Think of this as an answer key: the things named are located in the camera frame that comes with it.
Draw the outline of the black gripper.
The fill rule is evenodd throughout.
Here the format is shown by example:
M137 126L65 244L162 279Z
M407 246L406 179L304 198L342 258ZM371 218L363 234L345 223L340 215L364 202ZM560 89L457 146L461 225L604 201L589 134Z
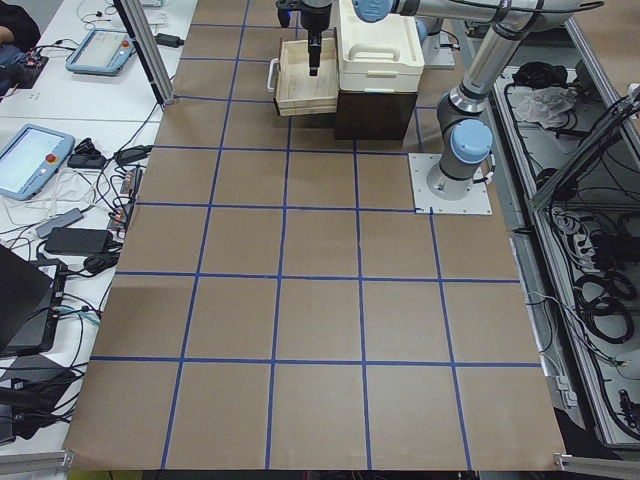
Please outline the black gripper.
M322 32L329 28L331 0L301 0L301 23L309 33L307 51L309 55L309 75L316 77L320 68L322 52Z

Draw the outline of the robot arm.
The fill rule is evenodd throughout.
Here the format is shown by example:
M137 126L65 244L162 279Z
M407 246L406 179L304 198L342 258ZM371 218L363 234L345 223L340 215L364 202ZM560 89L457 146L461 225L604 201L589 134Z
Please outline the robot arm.
M478 119L497 77L531 32L564 23L577 12L602 6L602 1L354 1L356 16L376 23L390 14L459 19L488 23L471 66L459 85L441 100L437 115L444 152L435 175L456 185L470 182L489 155L493 136Z

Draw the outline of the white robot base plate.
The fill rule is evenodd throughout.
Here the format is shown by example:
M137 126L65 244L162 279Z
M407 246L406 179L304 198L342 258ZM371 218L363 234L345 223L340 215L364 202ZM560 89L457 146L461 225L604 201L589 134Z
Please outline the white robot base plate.
M472 179L452 180L441 172L440 154L409 154L416 214L490 216L488 188L482 168Z

